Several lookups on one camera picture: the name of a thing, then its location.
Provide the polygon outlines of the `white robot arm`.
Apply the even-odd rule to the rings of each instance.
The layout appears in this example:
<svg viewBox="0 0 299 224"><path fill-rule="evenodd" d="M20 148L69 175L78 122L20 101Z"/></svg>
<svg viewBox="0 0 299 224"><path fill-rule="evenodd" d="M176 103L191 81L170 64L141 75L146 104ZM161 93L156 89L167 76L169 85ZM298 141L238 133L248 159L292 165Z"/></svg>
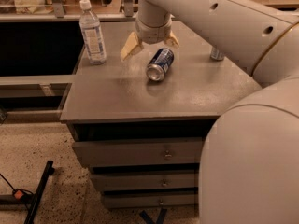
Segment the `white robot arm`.
<svg viewBox="0 0 299 224"><path fill-rule="evenodd" d="M250 0L139 0L138 38L171 14L232 62L251 94L209 131L199 170L200 224L299 224L299 27Z"/></svg>

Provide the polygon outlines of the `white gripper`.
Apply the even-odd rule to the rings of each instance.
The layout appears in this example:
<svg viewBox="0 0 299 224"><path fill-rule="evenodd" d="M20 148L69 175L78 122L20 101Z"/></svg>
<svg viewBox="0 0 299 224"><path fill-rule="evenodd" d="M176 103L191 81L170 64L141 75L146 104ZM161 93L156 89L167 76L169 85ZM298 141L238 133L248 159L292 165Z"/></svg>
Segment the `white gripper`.
<svg viewBox="0 0 299 224"><path fill-rule="evenodd" d="M142 42L147 44L164 43L172 48L178 49L179 42L171 32L172 21L169 15L165 15L162 21L142 21L141 16L135 19L135 32L131 32L121 50L121 59L125 61L129 57L139 53L144 47Z"/></svg>

